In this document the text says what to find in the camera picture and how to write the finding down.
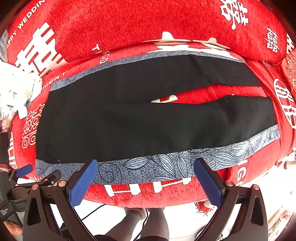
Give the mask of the person's left hand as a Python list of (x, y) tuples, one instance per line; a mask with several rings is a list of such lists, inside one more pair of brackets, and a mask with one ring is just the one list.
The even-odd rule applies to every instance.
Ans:
[(12, 235), (22, 235), (23, 229), (11, 221), (4, 221), (4, 225)]

